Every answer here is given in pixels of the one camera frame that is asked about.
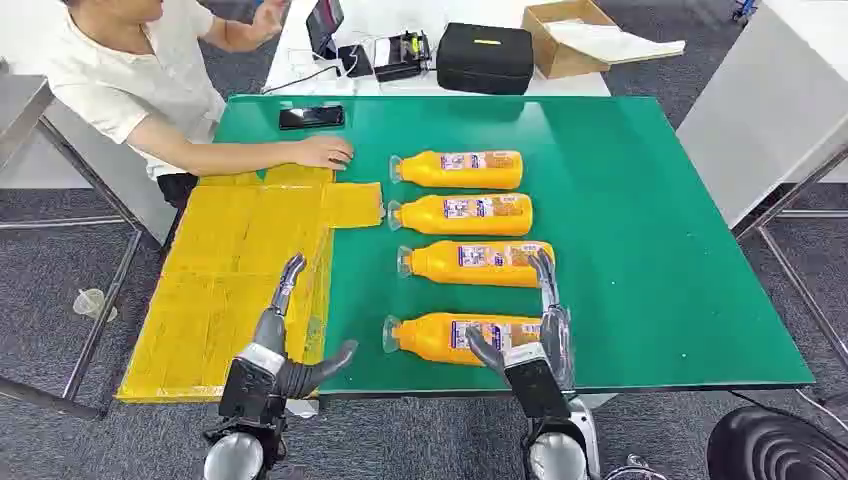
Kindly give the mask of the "robot left hand grey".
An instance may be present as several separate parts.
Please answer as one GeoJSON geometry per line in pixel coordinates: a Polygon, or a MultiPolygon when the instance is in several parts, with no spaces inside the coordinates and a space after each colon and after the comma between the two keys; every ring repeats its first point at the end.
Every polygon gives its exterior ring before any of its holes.
{"type": "Polygon", "coordinates": [[[324,380],[347,367],[359,346],[355,340],[346,340],[334,356],[314,365],[306,365],[288,357],[285,351],[285,317],[297,278],[306,264],[300,252],[286,262],[270,304],[259,317],[250,344],[258,355],[258,365],[274,376],[280,395],[295,399],[308,396],[324,380]]]}

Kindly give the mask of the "robot right hand grey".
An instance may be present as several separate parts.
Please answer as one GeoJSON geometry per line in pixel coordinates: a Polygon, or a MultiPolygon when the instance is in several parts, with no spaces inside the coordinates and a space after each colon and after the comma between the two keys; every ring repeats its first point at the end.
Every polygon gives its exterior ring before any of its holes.
{"type": "MultiPolygon", "coordinates": [[[[539,250],[529,257],[529,263],[536,271],[541,291],[539,343],[557,386],[561,390],[570,391],[574,382],[571,317],[568,308],[560,301],[554,261],[545,250],[539,250]]],[[[495,371],[506,385],[511,386],[503,353],[485,340],[481,324],[473,323],[466,329],[465,335],[473,354],[486,367],[495,371]]]]}

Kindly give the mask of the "person's left hand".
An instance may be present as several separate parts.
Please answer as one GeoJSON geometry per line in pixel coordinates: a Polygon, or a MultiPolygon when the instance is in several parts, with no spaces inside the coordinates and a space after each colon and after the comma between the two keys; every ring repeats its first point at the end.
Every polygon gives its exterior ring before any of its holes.
{"type": "Polygon", "coordinates": [[[249,38],[260,45],[279,34],[285,22],[290,2],[286,0],[264,0],[256,8],[249,38]]]}

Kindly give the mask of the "person's right hand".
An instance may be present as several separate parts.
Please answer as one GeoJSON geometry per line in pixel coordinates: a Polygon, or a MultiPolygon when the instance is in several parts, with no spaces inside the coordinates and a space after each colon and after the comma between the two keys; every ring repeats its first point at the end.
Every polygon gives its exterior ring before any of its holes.
{"type": "Polygon", "coordinates": [[[316,135],[291,144],[289,156],[292,163],[305,167],[346,170],[354,148],[341,137],[316,135]]]}

